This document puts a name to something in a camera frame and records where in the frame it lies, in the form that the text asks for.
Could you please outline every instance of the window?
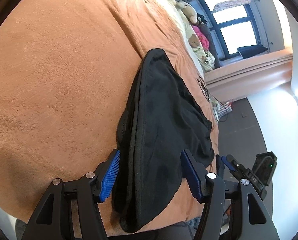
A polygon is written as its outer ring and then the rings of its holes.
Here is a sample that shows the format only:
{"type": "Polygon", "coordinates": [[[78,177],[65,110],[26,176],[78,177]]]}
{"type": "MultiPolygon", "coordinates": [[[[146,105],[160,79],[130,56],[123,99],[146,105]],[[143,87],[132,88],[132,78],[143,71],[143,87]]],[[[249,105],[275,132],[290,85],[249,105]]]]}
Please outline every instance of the window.
{"type": "Polygon", "coordinates": [[[249,5],[241,5],[213,13],[214,7],[230,0],[188,0],[208,21],[213,42],[221,60],[238,56],[237,48],[260,43],[257,29],[249,5]]]}

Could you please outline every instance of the pillow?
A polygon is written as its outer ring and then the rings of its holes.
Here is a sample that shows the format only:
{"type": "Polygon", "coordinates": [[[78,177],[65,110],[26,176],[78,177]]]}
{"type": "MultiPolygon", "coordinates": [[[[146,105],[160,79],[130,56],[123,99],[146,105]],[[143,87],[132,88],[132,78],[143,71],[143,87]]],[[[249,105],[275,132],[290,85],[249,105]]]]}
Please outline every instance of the pillow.
{"type": "Polygon", "coordinates": [[[206,24],[202,24],[202,25],[199,25],[199,29],[209,41],[209,51],[215,58],[214,68],[222,67],[209,27],[206,24]]]}

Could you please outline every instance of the fleece blanket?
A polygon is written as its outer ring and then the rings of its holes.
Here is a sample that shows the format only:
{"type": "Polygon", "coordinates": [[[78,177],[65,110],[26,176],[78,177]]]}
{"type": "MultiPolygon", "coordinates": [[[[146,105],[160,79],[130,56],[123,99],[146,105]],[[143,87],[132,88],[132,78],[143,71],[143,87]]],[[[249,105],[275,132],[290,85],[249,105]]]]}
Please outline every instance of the fleece blanket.
{"type": "MultiPolygon", "coordinates": [[[[22,0],[0,27],[0,207],[27,222],[53,178],[78,179],[116,147],[116,129],[141,60],[152,48],[218,127],[181,33],[157,0],[22,0]]],[[[215,161],[208,167],[215,171],[215,161]]],[[[99,205],[109,236],[124,234],[111,199],[99,205]]],[[[201,215],[182,181],[141,230],[201,215]]],[[[81,237],[73,203],[76,237],[81,237]]]]}

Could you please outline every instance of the metal screw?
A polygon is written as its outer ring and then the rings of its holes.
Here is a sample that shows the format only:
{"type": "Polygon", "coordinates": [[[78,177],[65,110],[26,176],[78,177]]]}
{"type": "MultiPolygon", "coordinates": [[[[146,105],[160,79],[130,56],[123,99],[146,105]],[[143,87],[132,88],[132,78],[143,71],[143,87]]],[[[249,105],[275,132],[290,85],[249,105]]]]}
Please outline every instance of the metal screw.
{"type": "Polygon", "coordinates": [[[94,173],[94,172],[88,172],[88,173],[86,174],[86,177],[87,177],[88,179],[92,179],[94,176],[95,176],[95,173],[94,173]]]}
{"type": "Polygon", "coordinates": [[[52,181],[53,185],[58,185],[58,184],[60,184],[60,182],[61,182],[60,179],[54,179],[54,180],[52,181]]]}
{"type": "Polygon", "coordinates": [[[209,179],[215,179],[217,177],[213,172],[209,172],[207,176],[209,179]]]}
{"type": "Polygon", "coordinates": [[[245,186],[250,184],[250,182],[247,179],[241,179],[241,183],[245,186]]]}

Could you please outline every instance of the bed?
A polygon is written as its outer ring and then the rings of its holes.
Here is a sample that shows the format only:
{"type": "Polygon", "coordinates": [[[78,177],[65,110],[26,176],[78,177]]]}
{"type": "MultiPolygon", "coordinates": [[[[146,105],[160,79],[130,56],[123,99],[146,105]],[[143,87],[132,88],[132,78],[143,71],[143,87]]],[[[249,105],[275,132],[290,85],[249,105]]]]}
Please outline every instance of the bed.
{"type": "MultiPolygon", "coordinates": [[[[23,0],[0,28],[0,207],[25,222],[54,178],[78,179],[116,147],[116,129],[147,51],[162,48],[218,127],[201,65],[169,0],[23,0]]],[[[215,172],[215,160],[207,168],[215,172]]],[[[111,199],[99,205],[108,236],[126,234],[111,199]]],[[[186,180],[141,231],[200,216],[186,180]]],[[[76,237],[81,237],[73,203],[76,237]]]]}

